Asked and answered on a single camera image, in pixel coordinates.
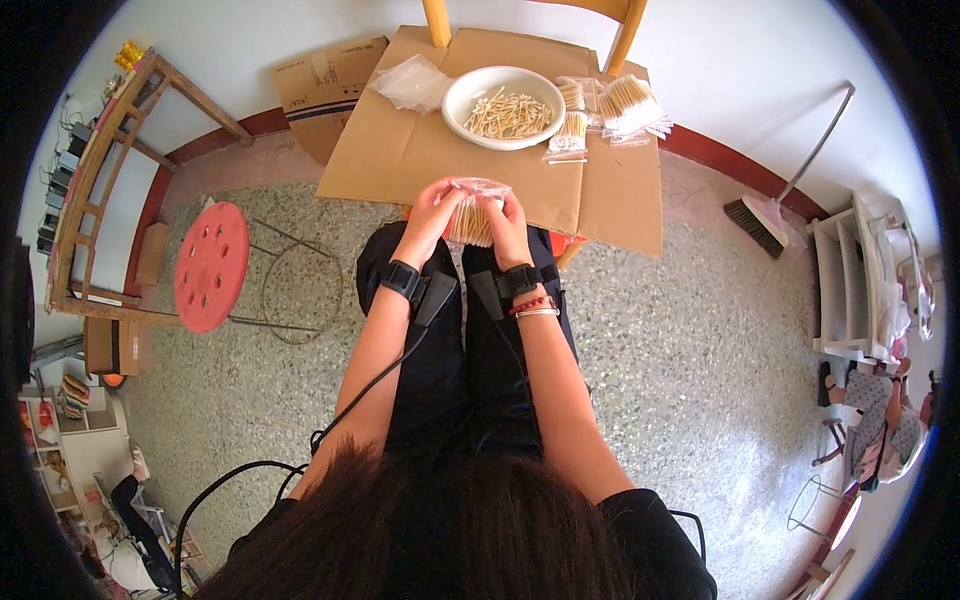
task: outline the stool seat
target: stool seat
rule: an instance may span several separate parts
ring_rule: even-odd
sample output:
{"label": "stool seat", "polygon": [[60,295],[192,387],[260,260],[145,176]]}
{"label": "stool seat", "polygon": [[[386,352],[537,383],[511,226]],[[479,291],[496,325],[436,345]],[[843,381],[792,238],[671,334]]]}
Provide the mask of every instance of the stool seat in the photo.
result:
{"label": "stool seat", "polygon": [[197,217],[180,246],[174,300],[180,320],[207,333],[228,317],[243,288],[250,231],[236,204],[216,203]]}

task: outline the terrazzo floor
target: terrazzo floor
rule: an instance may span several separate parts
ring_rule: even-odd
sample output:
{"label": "terrazzo floor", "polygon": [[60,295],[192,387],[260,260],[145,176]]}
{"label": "terrazzo floor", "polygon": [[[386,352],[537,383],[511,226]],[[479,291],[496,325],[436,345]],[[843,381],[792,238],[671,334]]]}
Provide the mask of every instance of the terrazzo floor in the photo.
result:
{"label": "terrazzo floor", "polygon": [[[388,204],[318,201],[317,173],[296,169],[261,171],[231,189],[224,165],[257,152],[299,150],[268,136],[175,175],[162,213],[171,228],[155,308],[174,308],[180,241],[212,195],[337,257],[297,247],[271,267],[272,257],[252,252],[234,310],[323,332],[155,328],[153,367],[131,378],[121,396],[154,476],[148,492],[173,518],[242,463],[308,460],[310,433],[332,418],[363,325],[353,261],[370,233],[398,215]],[[590,243],[563,273],[581,366],[604,435],[635,483],[704,522],[721,597],[780,597],[820,542],[787,531],[791,506],[813,473],[839,480],[838,463],[810,467],[826,441],[815,403],[817,355],[809,349],[809,259],[773,261],[723,216],[724,202],[749,191],[739,183],[667,153],[661,171],[662,258]],[[252,241],[273,252],[286,246],[256,226]],[[266,514],[284,475],[248,471],[193,515],[191,528],[214,563]],[[823,527],[835,508],[821,498],[805,522]]]}

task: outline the wooden rack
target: wooden rack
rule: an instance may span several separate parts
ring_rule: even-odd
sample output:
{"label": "wooden rack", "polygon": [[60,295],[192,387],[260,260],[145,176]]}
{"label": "wooden rack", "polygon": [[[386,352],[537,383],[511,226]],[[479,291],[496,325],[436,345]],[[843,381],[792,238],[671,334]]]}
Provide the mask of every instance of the wooden rack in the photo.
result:
{"label": "wooden rack", "polygon": [[[46,309],[58,312],[151,324],[180,324],[177,315],[139,308],[141,298],[106,290],[90,284],[93,273],[94,247],[100,234],[104,212],[110,193],[117,181],[120,168],[130,148],[175,170],[177,165],[166,156],[146,145],[136,135],[167,88],[173,87],[187,100],[219,123],[244,146],[253,143],[253,137],[236,120],[217,106],[179,70],[151,48],[128,74],[107,103],[93,134],[87,141],[67,189],[63,210],[57,223],[54,248],[50,254],[47,276]],[[114,143],[120,145],[116,161],[110,168],[107,184],[102,192],[94,194],[94,183],[104,166]],[[86,253],[84,278],[72,280],[71,272],[77,249]]]}

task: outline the gold decoration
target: gold decoration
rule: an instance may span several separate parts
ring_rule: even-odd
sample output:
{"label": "gold decoration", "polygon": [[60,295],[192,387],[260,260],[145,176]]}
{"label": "gold decoration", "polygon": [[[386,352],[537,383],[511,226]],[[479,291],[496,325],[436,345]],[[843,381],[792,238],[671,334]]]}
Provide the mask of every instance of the gold decoration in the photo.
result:
{"label": "gold decoration", "polygon": [[117,53],[117,56],[113,59],[113,61],[123,67],[125,71],[130,73],[130,71],[133,69],[133,66],[136,65],[142,58],[143,50],[140,50],[140,48],[133,43],[133,40],[129,39],[124,42],[123,48]]}

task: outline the wooden chair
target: wooden chair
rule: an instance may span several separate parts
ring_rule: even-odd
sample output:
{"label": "wooden chair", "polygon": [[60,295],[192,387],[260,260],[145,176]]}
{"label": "wooden chair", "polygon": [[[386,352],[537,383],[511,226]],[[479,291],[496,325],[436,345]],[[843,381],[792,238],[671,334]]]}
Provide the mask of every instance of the wooden chair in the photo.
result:
{"label": "wooden chair", "polygon": [[[617,77],[627,61],[627,53],[634,44],[636,30],[640,26],[643,11],[647,8],[647,0],[532,0],[544,4],[566,4],[568,6],[599,12],[620,24],[616,30],[616,39],[610,56],[607,57],[607,66],[604,73]],[[450,21],[446,16],[445,0],[423,0],[423,11],[426,13],[426,24],[430,29],[433,45],[438,48],[446,47],[450,43]],[[564,253],[557,258],[557,268],[565,269],[584,242],[574,242],[566,247]]]}

